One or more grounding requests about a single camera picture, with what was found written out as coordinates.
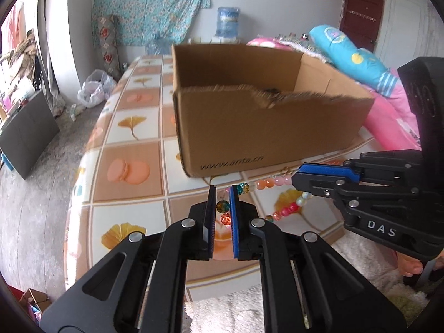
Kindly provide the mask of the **right hand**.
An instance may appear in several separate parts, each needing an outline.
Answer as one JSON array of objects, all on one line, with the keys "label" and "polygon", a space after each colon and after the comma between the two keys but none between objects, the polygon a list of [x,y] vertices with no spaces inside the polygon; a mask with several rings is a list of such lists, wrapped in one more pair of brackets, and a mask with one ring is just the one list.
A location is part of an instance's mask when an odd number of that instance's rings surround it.
[{"label": "right hand", "polygon": [[[421,274],[424,270],[422,263],[410,256],[402,253],[396,253],[397,255],[397,268],[398,271],[404,277],[412,277],[413,275]],[[435,259],[433,270],[443,269],[443,252]]]}]

